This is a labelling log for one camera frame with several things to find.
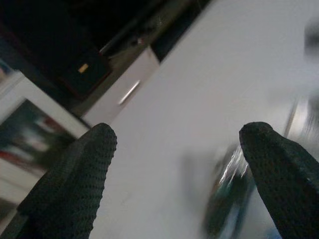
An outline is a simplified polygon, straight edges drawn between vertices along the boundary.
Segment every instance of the white cabinet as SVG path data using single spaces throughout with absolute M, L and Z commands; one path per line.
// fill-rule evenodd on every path
M 156 56 L 148 47 L 83 116 L 84 120 L 91 125 L 111 123 L 159 66 Z

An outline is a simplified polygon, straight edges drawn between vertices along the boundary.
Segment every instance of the small gold label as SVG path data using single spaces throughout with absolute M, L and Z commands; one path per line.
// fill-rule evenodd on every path
M 88 69 L 88 68 L 89 68 L 89 65 L 85 63 L 83 66 L 81 66 L 81 67 L 79 68 L 78 72 L 80 72 L 80 73 L 82 74 L 82 73 L 85 72 L 86 69 Z

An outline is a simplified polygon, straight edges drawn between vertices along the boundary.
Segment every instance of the white table surface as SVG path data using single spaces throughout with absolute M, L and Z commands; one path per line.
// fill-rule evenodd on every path
M 312 17 L 317 0 L 210 4 L 112 123 L 118 147 L 90 238 L 201 238 L 217 155 L 250 121 L 283 133 L 295 97 L 319 87 L 319 60 L 304 56 Z M 196 155 L 197 202 L 185 193 L 188 152 Z M 258 210 L 265 208 L 249 209 L 249 219 Z M 271 224 L 260 215 L 242 238 L 261 234 L 247 228 Z

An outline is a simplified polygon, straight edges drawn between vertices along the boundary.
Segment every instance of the drawer handle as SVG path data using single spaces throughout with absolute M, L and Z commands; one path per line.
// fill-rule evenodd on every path
M 120 99 L 119 105 L 123 104 L 128 99 L 128 97 L 131 95 L 131 93 L 133 93 L 133 91 L 137 88 L 137 86 L 139 86 L 140 83 L 141 81 L 136 81 L 132 88 Z

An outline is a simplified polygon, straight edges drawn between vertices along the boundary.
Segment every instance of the drawer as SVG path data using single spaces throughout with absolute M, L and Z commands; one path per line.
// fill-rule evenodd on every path
M 159 66 L 156 56 L 148 47 L 83 116 L 83 119 L 90 125 L 100 122 L 110 124 Z

